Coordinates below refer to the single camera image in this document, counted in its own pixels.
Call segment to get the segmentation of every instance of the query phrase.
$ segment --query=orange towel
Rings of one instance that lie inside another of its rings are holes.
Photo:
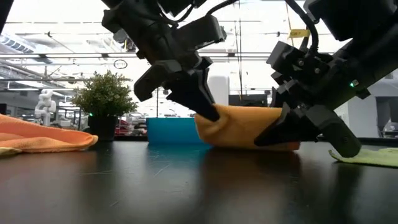
[[[0,155],[79,151],[97,140],[97,136],[81,131],[40,126],[0,114]]]
[[[280,116],[282,108],[214,106],[220,115],[218,121],[212,122],[198,114],[195,116],[199,137],[208,144],[218,147],[273,151],[293,151],[300,147],[299,142],[266,147],[258,147],[254,144],[254,139]]]

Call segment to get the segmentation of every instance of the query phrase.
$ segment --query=yellow label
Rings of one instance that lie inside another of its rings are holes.
[[[310,36],[310,31],[306,29],[291,29],[289,32],[289,38],[302,38],[309,36]]]

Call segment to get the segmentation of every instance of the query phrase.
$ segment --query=table surface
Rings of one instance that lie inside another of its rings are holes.
[[[0,223],[396,223],[397,170],[335,162],[328,149],[114,142],[21,154],[0,160]]]

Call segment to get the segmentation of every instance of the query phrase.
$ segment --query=blue container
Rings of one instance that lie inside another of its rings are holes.
[[[205,144],[193,118],[147,118],[149,144]]]

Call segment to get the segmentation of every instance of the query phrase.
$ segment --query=potted plant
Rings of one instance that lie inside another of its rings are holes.
[[[104,75],[95,72],[84,84],[86,88],[77,89],[72,103],[90,114],[91,134],[97,135],[100,141],[113,141],[118,117],[137,108],[130,97],[130,87],[124,84],[123,75],[109,70]]]

